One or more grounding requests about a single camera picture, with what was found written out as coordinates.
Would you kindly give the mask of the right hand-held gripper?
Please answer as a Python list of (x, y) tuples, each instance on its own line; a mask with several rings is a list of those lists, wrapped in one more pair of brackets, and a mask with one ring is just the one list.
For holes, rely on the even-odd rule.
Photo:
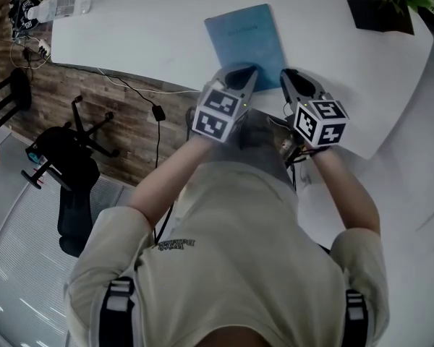
[(349, 122), (341, 102), (333, 99), (313, 77), (297, 69), (283, 69), (281, 88), (293, 114), (286, 120), (312, 147), (337, 145)]

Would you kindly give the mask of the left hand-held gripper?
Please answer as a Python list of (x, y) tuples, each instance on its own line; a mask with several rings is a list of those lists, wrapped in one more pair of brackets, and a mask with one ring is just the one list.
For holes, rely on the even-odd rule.
[(197, 101), (192, 131), (226, 142), (241, 127), (258, 79), (258, 68), (238, 64), (219, 69)]

